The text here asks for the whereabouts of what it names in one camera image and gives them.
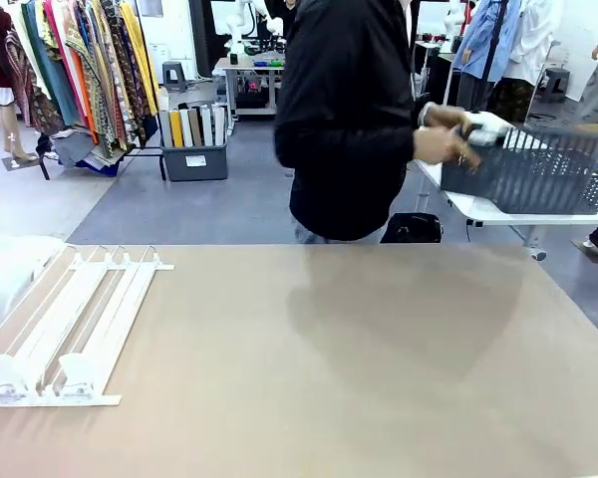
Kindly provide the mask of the person's left hand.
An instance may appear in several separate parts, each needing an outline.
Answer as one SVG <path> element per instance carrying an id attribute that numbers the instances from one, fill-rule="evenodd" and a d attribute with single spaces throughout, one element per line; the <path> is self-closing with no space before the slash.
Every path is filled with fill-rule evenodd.
<path id="1" fill-rule="evenodd" d="M 462 133 L 472 131 L 472 122 L 464 109 L 435 103 L 428 103 L 427 107 L 423 115 L 423 124 L 425 126 L 458 127 Z"/>

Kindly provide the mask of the person's right hand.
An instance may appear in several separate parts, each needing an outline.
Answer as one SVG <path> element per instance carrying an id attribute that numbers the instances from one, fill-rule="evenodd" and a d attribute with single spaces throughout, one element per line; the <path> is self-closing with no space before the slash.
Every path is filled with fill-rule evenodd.
<path id="1" fill-rule="evenodd" d="M 422 127 L 414 131 L 414 159 L 436 165 L 447 162 L 466 164 L 471 170 L 481 166 L 480 156 L 453 129 Z"/>

